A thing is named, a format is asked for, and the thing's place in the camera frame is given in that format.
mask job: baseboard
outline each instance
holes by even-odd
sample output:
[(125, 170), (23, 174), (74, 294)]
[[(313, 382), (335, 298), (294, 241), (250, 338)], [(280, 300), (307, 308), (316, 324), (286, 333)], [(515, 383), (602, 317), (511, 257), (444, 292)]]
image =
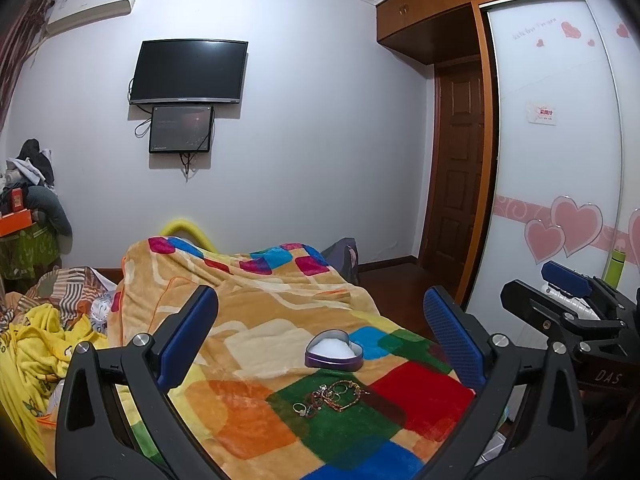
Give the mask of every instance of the baseboard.
[(359, 264), (358, 272), (367, 272), (368, 270), (385, 269), (402, 264), (417, 264), (418, 258), (415, 256), (401, 256), (400, 258), (392, 258), (390, 260), (382, 260), (380, 262), (370, 262), (368, 264)]

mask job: yellow blanket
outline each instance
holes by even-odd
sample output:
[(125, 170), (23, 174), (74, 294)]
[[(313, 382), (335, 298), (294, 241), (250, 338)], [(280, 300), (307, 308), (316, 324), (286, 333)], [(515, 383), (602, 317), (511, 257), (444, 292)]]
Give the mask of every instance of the yellow blanket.
[[(381, 317), (369, 294), (312, 247), (224, 255), (154, 237), (131, 246), (123, 268), (108, 320), (110, 346), (155, 332), (198, 285), (216, 289), (218, 318), (169, 397), (233, 480), (408, 480), (473, 398), (437, 345)], [(306, 345), (328, 329), (363, 347), (360, 370), (305, 367)], [(337, 380), (368, 394), (341, 413), (325, 407), (307, 419), (295, 412), (295, 403)], [(158, 459), (130, 394), (119, 390), (141, 448)]]
[(105, 336), (94, 332), (86, 316), (64, 331), (60, 311), (50, 304), (31, 309), (24, 324), (9, 325), (0, 338), (0, 402), (20, 435), (44, 462), (36, 417), (47, 409), (57, 382), (66, 376), (76, 344), (90, 341), (106, 348)]

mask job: purple heart-shaped tin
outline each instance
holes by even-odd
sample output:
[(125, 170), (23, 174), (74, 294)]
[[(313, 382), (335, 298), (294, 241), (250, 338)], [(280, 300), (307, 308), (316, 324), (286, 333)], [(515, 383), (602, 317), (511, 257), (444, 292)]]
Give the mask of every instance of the purple heart-shaped tin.
[[(351, 350), (355, 354), (355, 357), (349, 358), (337, 358), (326, 357), (323, 355), (314, 354), (311, 349), (316, 346), (322, 339), (339, 339), (347, 343)], [(362, 346), (354, 343), (349, 339), (349, 335), (343, 330), (325, 330), (319, 333), (315, 338), (311, 340), (306, 346), (305, 351), (305, 366), (309, 368), (327, 368), (328, 370), (340, 370), (342, 372), (356, 372), (362, 368), (364, 364)]]

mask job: door frame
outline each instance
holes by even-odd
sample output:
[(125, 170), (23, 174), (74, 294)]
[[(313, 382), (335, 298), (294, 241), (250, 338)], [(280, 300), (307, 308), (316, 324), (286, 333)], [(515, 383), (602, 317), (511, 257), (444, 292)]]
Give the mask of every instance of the door frame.
[(424, 268), (426, 263), (426, 250), (427, 250), (427, 234), (429, 233), (429, 227), (431, 225), (431, 212), (433, 211), (433, 200), (435, 198), (436, 182), (438, 179), (438, 158), (440, 156), (440, 111), (442, 106), (440, 100), (442, 94), (440, 92), (441, 83), (438, 70), (448, 68), (450, 66), (457, 66), (471, 62), (481, 61), (480, 54), (474, 54), (472, 56), (459, 57), (457, 59), (451, 59), (436, 63), (433, 67), (434, 82), (435, 82), (435, 96), (434, 96), (434, 121), (433, 121), (433, 151), (431, 155), (431, 174), (429, 177), (429, 194), (427, 198), (427, 212), (424, 218), (424, 227), (422, 228), (422, 238), (420, 240), (420, 251), (418, 252), (418, 264)]
[(484, 139), (482, 149), (482, 168), (480, 174), (480, 190), (478, 194), (478, 206), (476, 208), (476, 219), (471, 234), (471, 242), (466, 254), (465, 266), (463, 268), (458, 290), (456, 292), (456, 303), (466, 307), (466, 303), (471, 295), (471, 290), (476, 281), (478, 268), (484, 242), (491, 219), (492, 205), (495, 192), (495, 176), (497, 173), (498, 159), (498, 117), (499, 109), (497, 102), (497, 73), (495, 71), (495, 57), (493, 52), (493, 41), (490, 31), (485, 23), (486, 10), (481, 9), (485, 4), (498, 2), (499, 0), (472, 0), (471, 7), (476, 21), (478, 41), (480, 46), (479, 56), (461, 58), (459, 60), (446, 61), (435, 65), (435, 106), (434, 106), (434, 128), (433, 128), (433, 156), (431, 158), (431, 176), (429, 182), (429, 195), (427, 198), (427, 211), (422, 230), (422, 240), (420, 242), (420, 252), (418, 262), (424, 266), (426, 256), (427, 233), (431, 223), (431, 211), (433, 209), (433, 197), (437, 180), (438, 152), (440, 148), (440, 78), (438, 68), (462, 64), (476, 60), (478, 57), (482, 66), (482, 93), (484, 97)]

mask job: blue clamp pad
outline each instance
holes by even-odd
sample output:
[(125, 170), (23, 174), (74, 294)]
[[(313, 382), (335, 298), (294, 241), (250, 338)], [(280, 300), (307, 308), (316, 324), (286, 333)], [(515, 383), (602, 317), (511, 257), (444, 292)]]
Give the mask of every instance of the blue clamp pad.
[(587, 278), (555, 262), (547, 262), (542, 266), (542, 278), (574, 298), (586, 298), (592, 292)]
[(484, 358), (462, 323), (452, 312), (452, 307), (436, 288), (424, 295), (424, 317), (443, 347), (449, 365), (456, 371), (460, 382), (467, 388), (480, 392), (486, 383)]
[(167, 393), (182, 384), (217, 316), (218, 295), (206, 287), (159, 357), (159, 390)]

